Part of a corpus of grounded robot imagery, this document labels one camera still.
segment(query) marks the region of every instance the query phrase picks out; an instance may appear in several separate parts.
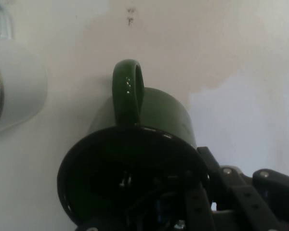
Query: green mug handle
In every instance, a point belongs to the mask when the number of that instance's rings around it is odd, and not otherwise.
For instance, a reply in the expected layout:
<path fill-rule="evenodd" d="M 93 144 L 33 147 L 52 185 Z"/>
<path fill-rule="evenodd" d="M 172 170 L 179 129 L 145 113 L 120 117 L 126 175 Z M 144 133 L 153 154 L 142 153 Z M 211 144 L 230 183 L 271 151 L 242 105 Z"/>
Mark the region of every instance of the green mug handle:
<path fill-rule="evenodd" d="M 145 93 L 144 81 L 136 60 L 123 60 L 114 69 L 112 96 L 117 125 L 140 123 L 140 110 Z"/>

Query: metal screw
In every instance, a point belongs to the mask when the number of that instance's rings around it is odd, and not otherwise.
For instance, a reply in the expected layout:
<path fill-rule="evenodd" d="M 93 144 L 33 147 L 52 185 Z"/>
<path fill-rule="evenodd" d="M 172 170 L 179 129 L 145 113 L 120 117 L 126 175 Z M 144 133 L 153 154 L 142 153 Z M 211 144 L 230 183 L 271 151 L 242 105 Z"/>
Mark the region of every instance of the metal screw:
<path fill-rule="evenodd" d="M 92 228 L 88 228 L 86 231 L 98 231 L 98 228 L 92 227 Z"/>
<path fill-rule="evenodd" d="M 224 169 L 223 169 L 223 172 L 224 172 L 224 174 L 229 175 L 229 174 L 232 173 L 232 170 L 231 170 L 230 168 L 224 168 Z"/>
<path fill-rule="evenodd" d="M 175 230 L 184 230 L 185 229 L 185 220 L 178 220 L 178 222 L 174 225 Z"/>
<path fill-rule="evenodd" d="M 269 176 L 269 173 L 262 171 L 262 172 L 260 172 L 260 176 L 267 178 Z"/>

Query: white mug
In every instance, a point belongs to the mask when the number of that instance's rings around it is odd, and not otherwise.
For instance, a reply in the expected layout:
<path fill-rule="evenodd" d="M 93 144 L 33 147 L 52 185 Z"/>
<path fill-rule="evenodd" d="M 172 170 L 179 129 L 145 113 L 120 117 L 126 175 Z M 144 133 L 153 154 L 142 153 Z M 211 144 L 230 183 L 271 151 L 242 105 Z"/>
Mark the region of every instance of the white mug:
<path fill-rule="evenodd" d="M 0 4 L 0 130 L 36 114 L 47 95 L 46 70 L 12 39 L 9 15 Z"/>

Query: mug handle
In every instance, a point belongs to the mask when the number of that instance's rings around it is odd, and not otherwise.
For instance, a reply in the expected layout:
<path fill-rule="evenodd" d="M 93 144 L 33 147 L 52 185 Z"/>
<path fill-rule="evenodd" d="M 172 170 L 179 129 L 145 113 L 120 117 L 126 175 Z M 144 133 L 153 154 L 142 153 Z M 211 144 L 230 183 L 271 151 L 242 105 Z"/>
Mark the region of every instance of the mug handle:
<path fill-rule="evenodd" d="M 140 123 L 140 110 L 145 93 L 144 81 L 136 60 L 123 60 L 114 69 L 112 96 L 117 125 Z"/>
<path fill-rule="evenodd" d="M 10 16 L 0 2 L 0 37 L 12 39 L 12 23 Z"/>

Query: white mug handle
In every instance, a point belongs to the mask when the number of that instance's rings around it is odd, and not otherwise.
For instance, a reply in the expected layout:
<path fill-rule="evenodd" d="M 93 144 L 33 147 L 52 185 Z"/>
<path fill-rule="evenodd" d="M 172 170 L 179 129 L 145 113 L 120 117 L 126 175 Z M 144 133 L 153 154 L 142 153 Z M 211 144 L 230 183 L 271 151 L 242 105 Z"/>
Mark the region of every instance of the white mug handle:
<path fill-rule="evenodd" d="M 4 5 L 0 2 L 0 37 L 12 39 L 12 23 Z"/>

